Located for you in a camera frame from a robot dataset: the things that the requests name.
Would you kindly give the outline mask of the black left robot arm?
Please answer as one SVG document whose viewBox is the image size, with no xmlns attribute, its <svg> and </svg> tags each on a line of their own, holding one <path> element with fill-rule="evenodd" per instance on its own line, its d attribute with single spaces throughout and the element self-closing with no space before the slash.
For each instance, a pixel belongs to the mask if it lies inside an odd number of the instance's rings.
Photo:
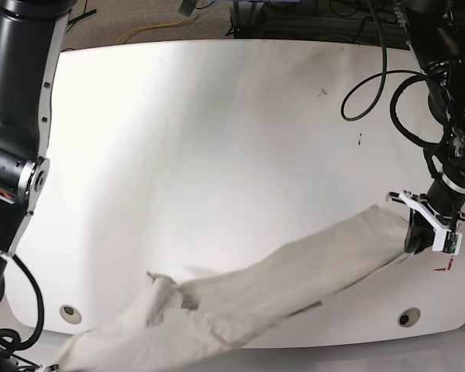
<svg viewBox="0 0 465 372">
<path fill-rule="evenodd" d="M 425 212 L 448 231 L 439 249 L 453 253 L 460 245 L 457 221 L 465 204 L 465 42 L 453 21 L 452 1 L 397 1 L 395 11 L 407 44 L 422 70 L 403 81 L 390 102 L 394 126 L 422 148 L 433 183 L 417 197 L 423 211 L 411 209 L 405 252 L 420 253 L 431 247 L 439 232 Z M 437 143 L 409 133 L 399 122 L 396 106 L 405 89 L 424 81 L 429 89 L 429 110 L 443 127 Z"/>
</svg>

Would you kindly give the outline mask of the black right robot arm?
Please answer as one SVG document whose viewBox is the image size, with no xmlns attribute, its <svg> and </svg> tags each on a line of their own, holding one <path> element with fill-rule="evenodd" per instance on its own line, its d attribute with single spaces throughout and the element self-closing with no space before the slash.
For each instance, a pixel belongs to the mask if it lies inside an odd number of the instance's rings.
<svg viewBox="0 0 465 372">
<path fill-rule="evenodd" d="M 73 1 L 0 1 L 0 301 L 47 178 L 51 97 Z"/>
</svg>

